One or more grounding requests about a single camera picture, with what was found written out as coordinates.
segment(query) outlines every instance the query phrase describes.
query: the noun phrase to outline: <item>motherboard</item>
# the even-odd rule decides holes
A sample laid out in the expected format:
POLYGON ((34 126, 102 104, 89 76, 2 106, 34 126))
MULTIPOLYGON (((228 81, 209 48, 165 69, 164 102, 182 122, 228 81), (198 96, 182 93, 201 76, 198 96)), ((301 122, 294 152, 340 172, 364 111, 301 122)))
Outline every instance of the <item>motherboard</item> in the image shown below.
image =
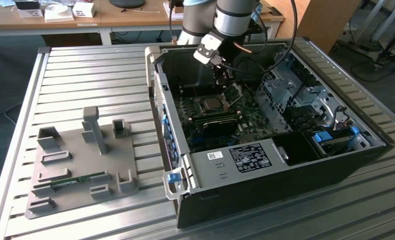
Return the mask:
POLYGON ((178 97, 174 106, 192 153, 269 138, 254 90, 233 83, 220 94, 178 97))

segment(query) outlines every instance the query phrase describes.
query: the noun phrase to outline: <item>power supply label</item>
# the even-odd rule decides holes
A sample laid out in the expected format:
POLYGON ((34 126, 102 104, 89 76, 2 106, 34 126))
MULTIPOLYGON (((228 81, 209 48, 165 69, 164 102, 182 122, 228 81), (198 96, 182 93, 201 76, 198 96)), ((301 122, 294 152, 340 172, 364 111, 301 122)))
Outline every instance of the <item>power supply label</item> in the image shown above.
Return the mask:
POLYGON ((258 143, 229 149, 238 172, 245 173, 272 165, 258 143))

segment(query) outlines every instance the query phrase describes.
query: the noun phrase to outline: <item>slotted metal table surface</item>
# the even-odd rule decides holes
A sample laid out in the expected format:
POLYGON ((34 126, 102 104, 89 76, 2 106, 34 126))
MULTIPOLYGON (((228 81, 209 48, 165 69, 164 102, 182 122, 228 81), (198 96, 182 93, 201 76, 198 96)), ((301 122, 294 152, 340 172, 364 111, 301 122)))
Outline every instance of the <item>slotted metal table surface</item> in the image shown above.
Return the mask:
MULTIPOLYGON (((301 38, 294 44, 395 140, 390 111, 316 46, 301 38)), ((161 182, 145 46, 60 47, 37 54, 0 177, 0 239, 395 239, 395 149, 340 184, 221 220, 176 228, 174 207, 161 182), (81 128, 81 108, 94 105, 100 124, 118 118, 130 123, 140 191, 29 220, 24 212, 37 130, 81 128)))

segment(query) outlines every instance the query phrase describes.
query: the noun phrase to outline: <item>barcode sticker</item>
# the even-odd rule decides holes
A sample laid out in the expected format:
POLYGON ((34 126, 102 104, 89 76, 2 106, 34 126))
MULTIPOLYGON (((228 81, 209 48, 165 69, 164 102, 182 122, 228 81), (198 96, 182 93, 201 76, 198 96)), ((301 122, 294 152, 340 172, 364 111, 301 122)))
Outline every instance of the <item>barcode sticker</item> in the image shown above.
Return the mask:
POLYGON ((206 155, 209 160, 222 158, 222 153, 220 151, 209 152, 206 155))

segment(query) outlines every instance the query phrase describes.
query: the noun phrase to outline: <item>white box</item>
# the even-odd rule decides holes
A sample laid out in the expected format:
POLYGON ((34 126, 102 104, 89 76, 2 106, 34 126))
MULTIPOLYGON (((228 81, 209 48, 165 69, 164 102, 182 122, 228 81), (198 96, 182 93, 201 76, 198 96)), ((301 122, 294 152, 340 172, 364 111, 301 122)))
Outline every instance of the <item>white box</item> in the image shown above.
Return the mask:
POLYGON ((57 14, 53 11, 44 11, 44 22, 45 23, 56 23, 56 22, 65 22, 73 21, 73 13, 72 9, 68 7, 66 11, 62 14, 57 14))
POLYGON ((26 10, 17 10, 17 13, 21 18, 38 18, 42 17, 42 11, 40 9, 26 9, 26 10))
POLYGON ((72 14, 78 18, 93 18, 96 9, 92 2, 76 2, 72 7, 72 14))

